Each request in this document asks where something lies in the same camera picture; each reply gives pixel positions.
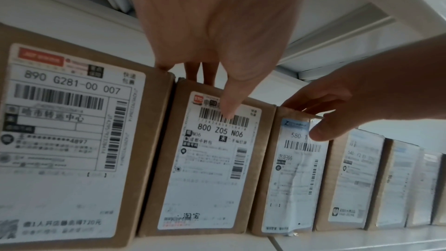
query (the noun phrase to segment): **label sticker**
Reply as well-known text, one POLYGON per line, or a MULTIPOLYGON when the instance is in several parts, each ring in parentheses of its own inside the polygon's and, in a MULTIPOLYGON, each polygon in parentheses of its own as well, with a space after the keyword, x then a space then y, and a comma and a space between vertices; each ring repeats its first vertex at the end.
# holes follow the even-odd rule
POLYGON ((282 120, 262 232, 288 233, 313 226, 328 148, 328 141, 308 136, 319 121, 282 120))
POLYGON ((20 44, 8 63, 0 244, 113 237, 145 74, 20 44))
POLYGON ((227 120, 219 98, 190 94, 158 229, 234 226, 261 114, 241 105, 227 120))
POLYGON ((431 223, 433 199, 435 187, 440 169, 441 154, 424 153, 420 158, 419 170, 414 184, 414 205, 413 220, 414 225, 431 223))
POLYGON ((358 129, 350 132, 336 181, 329 222, 364 222, 383 143, 383 136, 358 129))
POLYGON ((376 226, 403 224, 415 164, 420 157, 416 145, 394 141, 392 165, 384 184, 376 226))

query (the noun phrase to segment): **cardboard box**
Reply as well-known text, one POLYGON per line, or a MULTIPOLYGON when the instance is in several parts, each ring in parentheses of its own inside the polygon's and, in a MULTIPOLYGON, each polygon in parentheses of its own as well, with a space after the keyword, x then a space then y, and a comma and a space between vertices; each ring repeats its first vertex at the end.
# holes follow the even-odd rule
POLYGON ((384 137, 353 129, 331 142, 316 211, 316 230, 364 228, 384 137))
POLYGON ((446 158, 441 157, 441 165, 438 173, 438 182, 435 189, 435 198, 432 210, 432 224, 446 225, 446 158))
POLYGON ((320 118, 285 107, 275 113, 249 229, 257 236, 311 231, 328 141, 308 133, 320 118))
POLYGON ((139 236, 245 232, 276 106, 248 98, 225 120, 221 94, 177 83, 139 236))
POLYGON ((384 141, 366 230, 405 226, 410 185, 421 152, 413 144, 393 139, 384 141))
POLYGON ((128 245, 174 76, 4 25, 0 64, 0 249, 128 245))
POLYGON ((442 154, 426 150, 420 155, 411 185, 406 227, 431 224, 441 158, 442 154))

